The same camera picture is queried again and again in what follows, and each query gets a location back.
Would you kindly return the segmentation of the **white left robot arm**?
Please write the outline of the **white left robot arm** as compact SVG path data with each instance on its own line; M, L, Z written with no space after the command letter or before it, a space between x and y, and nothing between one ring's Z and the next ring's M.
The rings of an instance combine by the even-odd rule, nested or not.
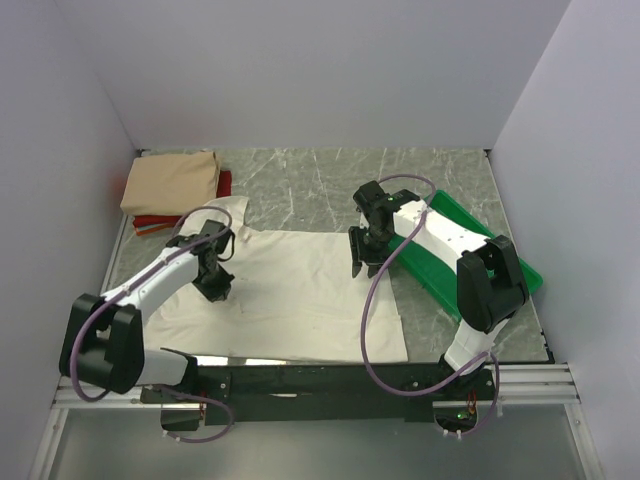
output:
M69 315L60 373L75 388L85 382L124 394L135 386L164 385L176 401L193 399L200 388L195 357L147 347L144 326L184 286L195 287L209 302L226 299L234 276L222 267L221 255L234 250L230 228L207 220L198 233L170 239L151 264L124 284L102 295L79 296Z

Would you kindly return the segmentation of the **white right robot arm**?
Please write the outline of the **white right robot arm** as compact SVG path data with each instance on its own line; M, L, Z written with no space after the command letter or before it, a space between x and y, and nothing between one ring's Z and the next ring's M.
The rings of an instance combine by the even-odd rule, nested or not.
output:
M368 269L369 288L361 319L367 328L380 280L408 247L433 255L456 276L461 315L454 339L442 357L439 374L444 395L460 399L474 386L473 373L490 356L497 335L530 297L513 242L473 232L436 212L429 201L403 189L387 193L369 181L353 195L363 225L349 229L352 274Z

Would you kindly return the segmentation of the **white t shirt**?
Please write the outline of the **white t shirt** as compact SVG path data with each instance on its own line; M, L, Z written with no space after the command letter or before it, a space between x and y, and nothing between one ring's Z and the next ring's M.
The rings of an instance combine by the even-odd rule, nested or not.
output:
M351 275L345 233L255 230L244 222L247 198L212 200L191 214L184 235L208 219L230 222L235 253L224 268L232 275L227 299L210 302L193 286L173 294L149 318L149 349L197 355L359 363L408 359L391 281L382 278L361 318L370 279Z

